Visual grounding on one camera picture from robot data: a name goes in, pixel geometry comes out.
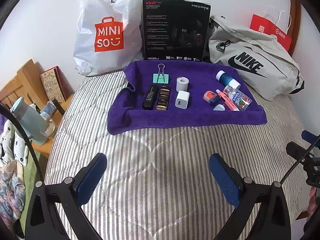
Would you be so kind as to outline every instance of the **white bottle cap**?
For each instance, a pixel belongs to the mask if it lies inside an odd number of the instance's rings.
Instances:
[[[223,105],[216,105],[216,107],[213,109],[213,110],[215,110],[215,111],[224,111],[225,110],[225,108],[224,108],[224,106]]]
[[[223,73],[225,73],[225,72],[224,72],[223,70],[220,70],[220,71],[218,72],[218,74],[216,75],[216,80],[219,81],[219,79],[220,79],[220,77],[222,76]]]
[[[232,79],[228,85],[234,89],[239,89],[241,86],[240,83],[235,79]]]

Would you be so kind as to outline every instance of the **book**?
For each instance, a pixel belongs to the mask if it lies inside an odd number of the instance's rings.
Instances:
[[[59,103],[65,102],[66,95],[61,85],[59,77],[60,69],[58,66],[53,67],[40,75],[44,91],[47,94],[49,100],[56,98]]]

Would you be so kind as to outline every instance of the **bottle label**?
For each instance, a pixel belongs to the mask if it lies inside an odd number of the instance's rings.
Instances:
[[[207,93],[207,97],[208,97],[209,99],[215,98],[216,96],[217,96],[217,94],[213,93],[212,91],[209,91],[209,92]]]
[[[243,97],[239,99],[238,106],[241,108],[244,108],[246,105],[250,104],[249,103],[250,99],[248,97]]]
[[[236,102],[236,100],[238,99],[240,93],[239,92],[236,92],[234,95],[233,95],[233,98],[232,98],[232,101],[233,102]]]

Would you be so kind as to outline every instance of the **nike logo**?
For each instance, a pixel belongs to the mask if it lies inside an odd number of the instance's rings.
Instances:
[[[246,72],[249,72],[249,73],[252,73],[252,74],[255,74],[255,75],[258,75],[258,76],[261,76],[261,77],[264,77],[264,78],[267,78],[259,73],[257,73],[257,69],[260,69],[261,67],[263,67],[262,64],[260,64],[258,61],[256,61],[254,58],[252,58],[251,56],[249,56],[248,54],[245,55],[245,57],[243,57],[243,54],[245,52],[243,52],[242,54],[240,54],[239,56],[238,55],[235,55],[233,57],[231,57],[229,60],[228,60],[228,64],[230,67],[233,67],[233,68],[236,68],[236,69],[239,69],[239,70],[242,70],[242,71],[246,71]],[[244,63],[246,63],[246,65],[248,65],[249,68],[246,68],[244,66],[241,66],[239,64],[237,64],[235,62],[235,58],[236,59],[239,59],[239,61],[242,61]]]

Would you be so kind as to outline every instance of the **floral blanket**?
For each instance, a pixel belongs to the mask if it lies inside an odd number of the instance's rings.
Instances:
[[[21,216],[24,203],[23,166],[13,160],[0,168],[0,216],[11,231]]]

